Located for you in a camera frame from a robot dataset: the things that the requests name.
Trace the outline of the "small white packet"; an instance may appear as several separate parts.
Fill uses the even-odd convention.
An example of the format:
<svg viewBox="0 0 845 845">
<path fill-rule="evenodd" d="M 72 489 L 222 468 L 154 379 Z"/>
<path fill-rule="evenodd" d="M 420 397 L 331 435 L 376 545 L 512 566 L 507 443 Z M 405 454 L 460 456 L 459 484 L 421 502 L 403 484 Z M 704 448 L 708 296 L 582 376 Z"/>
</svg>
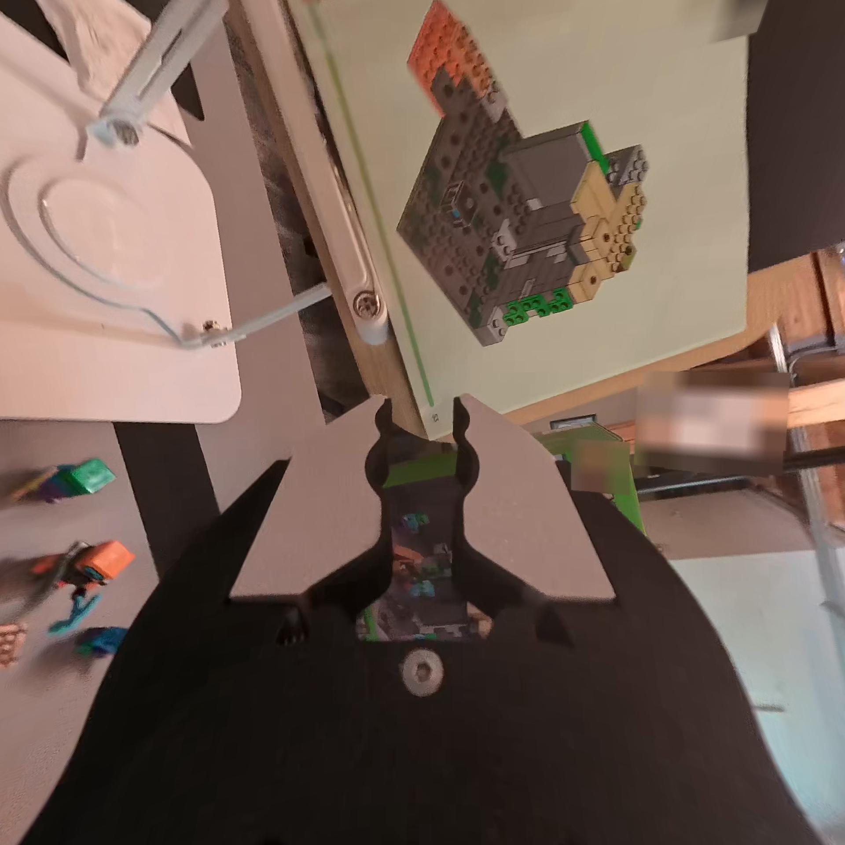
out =
<svg viewBox="0 0 845 845">
<path fill-rule="evenodd" d="M 103 102 L 151 32 L 151 21 L 123 1 L 39 1 L 79 87 Z"/>
</svg>

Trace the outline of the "pale green instruction booklet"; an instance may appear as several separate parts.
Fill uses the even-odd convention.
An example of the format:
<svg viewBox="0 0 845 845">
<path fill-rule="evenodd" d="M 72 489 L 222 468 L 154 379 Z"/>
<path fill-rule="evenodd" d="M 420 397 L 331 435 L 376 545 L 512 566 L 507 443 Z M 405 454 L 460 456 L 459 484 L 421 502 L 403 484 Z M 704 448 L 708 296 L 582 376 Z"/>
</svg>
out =
<svg viewBox="0 0 845 845">
<path fill-rule="evenodd" d="M 724 7 L 290 2 L 428 438 L 745 328 Z"/>
</svg>

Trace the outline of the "green toy set box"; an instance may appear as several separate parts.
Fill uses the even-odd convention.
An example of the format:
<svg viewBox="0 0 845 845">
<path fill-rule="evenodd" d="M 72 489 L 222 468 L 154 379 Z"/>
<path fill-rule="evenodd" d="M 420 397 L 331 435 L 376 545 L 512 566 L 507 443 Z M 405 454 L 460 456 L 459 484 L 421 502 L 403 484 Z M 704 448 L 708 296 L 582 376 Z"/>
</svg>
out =
<svg viewBox="0 0 845 845">
<path fill-rule="evenodd" d="M 612 470 L 606 498 L 645 533 L 629 464 L 633 423 L 604 428 L 595 415 L 553 421 L 534 435 L 555 460 L 571 460 L 581 442 L 625 445 L 627 467 Z M 385 485 L 393 547 L 388 590 L 356 621 L 368 642 L 486 639 L 492 620 L 461 598 L 452 579 L 452 539 L 460 488 L 454 450 L 395 464 Z"/>
</svg>

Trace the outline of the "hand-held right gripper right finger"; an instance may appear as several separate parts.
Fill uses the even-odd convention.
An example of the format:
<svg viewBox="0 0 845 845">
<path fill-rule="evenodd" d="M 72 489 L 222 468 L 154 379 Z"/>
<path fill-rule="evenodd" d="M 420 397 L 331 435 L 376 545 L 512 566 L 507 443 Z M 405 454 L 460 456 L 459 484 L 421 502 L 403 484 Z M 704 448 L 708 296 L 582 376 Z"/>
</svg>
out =
<svg viewBox="0 0 845 845">
<path fill-rule="evenodd" d="M 490 618 L 518 607 L 616 598 L 558 464 L 532 434 L 480 400 L 454 400 L 453 576 Z"/>
</svg>

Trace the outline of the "green-headed toy figure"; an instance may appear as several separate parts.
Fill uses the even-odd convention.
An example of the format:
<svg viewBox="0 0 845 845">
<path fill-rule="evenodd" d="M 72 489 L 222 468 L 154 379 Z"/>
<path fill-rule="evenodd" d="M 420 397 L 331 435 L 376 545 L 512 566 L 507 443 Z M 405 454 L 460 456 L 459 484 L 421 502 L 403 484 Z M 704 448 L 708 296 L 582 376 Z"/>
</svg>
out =
<svg viewBox="0 0 845 845">
<path fill-rule="evenodd" d="M 99 458 L 76 464 L 58 464 L 29 478 L 12 491 L 10 499 L 15 503 L 57 503 L 95 494 L 114 480 L 114 473 Z"/>
</svg>

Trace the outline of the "black partition panel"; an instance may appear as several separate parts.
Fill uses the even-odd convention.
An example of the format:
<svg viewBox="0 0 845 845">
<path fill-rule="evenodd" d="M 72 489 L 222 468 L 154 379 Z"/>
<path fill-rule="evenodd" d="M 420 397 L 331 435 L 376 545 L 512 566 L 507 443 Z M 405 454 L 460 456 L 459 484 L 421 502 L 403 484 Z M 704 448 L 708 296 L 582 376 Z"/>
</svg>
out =
<svg viewBox="0 0 845 845">
<path fill-rule="evenodd" d="M 844 2 L 768 2 L 747 89 L 753 273 L 843 242 Z"/>
</svg>

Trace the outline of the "grey desk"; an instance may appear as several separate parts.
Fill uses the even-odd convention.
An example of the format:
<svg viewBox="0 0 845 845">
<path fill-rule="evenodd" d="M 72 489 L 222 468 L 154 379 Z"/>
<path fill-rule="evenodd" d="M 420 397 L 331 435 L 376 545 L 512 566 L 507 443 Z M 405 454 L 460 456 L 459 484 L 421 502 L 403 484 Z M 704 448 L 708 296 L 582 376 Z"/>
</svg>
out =
<svg viewBox="0 0 845 845">
<path fill-rule="evenodd" d="M 234 7 L 227 27 L 209 40 L 194 64 L 204 121 L 185 117 L 197 162 L 206 175 L 220 229 L 220 245 L 237 322 L 292 299 L 290 278 L 269 203 L 248 107 L 242 97 Z M 102 494 L 57 504 L 2 509 L 2 622 L 17 615 L 29 584 L 24 562 L 64 550 L 75 540 L 121 540 L 136 554 L 129 569 L 106 589 L 89 625 L 128 625 L 184 545 L 185 531 L 231 504 L 275 459 L 323 427 L 323 412 L 299 319 L 287 319 L 236 346 L 241 402 L 226 422 L 199 425 L 110 422 L 2 422 L 2 491 L 12 490 L 30 470 L 52 463 L 102 458 L 118 479 Z M 186 509 L 200 503 L 208 514 L 175 516 L 173 538 L 150 548 L 135 493 L 140 469 L 126 468 L 125 454 L 144 444 L 144 464 L 185 459 L 186 478 L 214 491 L 183 497 Z M 90 664 L 70 639 L 51 637 L 48 625 L 64 616 L 66 593 L 55 593 L 26 620 L 20 659 L 2 669 L 2 843 L 17 843 L 49 796 L 73 752 L 108 660 Z"/>
</svg>

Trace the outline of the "cyan-headed toy figure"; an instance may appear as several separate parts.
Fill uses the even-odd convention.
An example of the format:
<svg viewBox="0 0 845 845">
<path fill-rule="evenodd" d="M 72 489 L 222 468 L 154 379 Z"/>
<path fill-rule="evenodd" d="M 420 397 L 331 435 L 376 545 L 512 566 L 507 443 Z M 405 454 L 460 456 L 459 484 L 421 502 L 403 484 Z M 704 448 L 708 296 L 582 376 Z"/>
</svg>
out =
<svg viewBox="0 0 845 845">
<path fill-rule="evenodd" d="M 124 641 L 128 628 L 118 626 L 87 628 L 75 640 L 74 654 L 92 660 L 116 654 Z"/>
</svg>

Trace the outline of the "orange black toy figure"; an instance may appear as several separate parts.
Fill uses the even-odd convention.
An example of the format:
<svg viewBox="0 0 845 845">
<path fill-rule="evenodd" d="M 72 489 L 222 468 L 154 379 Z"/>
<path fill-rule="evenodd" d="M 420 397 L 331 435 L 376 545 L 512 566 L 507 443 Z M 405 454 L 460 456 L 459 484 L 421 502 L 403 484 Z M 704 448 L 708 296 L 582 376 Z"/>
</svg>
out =
<svg viewBox="0 0 845 845">
<path fill-rule="evenodd" d="M 38 599 L 65 586 L 72 588 L 68 616 L 50 625 L 48 635 L 63 636 L 75 630 L 100 602 L 103 589 L 134 559 L 132 552 L 114 540 L 95 545 L 76 541 L 60 554 L 38 558 L 29 568 L 40 582 Z"/>
</svg>

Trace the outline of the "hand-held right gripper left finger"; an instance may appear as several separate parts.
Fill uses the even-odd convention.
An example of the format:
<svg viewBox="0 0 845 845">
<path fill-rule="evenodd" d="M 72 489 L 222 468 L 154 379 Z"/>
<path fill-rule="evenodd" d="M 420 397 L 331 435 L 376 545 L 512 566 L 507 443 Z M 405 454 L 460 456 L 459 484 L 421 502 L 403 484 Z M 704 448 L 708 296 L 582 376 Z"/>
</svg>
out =
<svg viewBox="0 0 845 845">
<path fill-rule="evenodd" d="M 390 400 L 373 396 L 293 450 L 230 590 L 232 608 L 295 607 L 308 625 L 332 614 L 356 627 L 392 577 L 391 427 Z"/>
</svg>

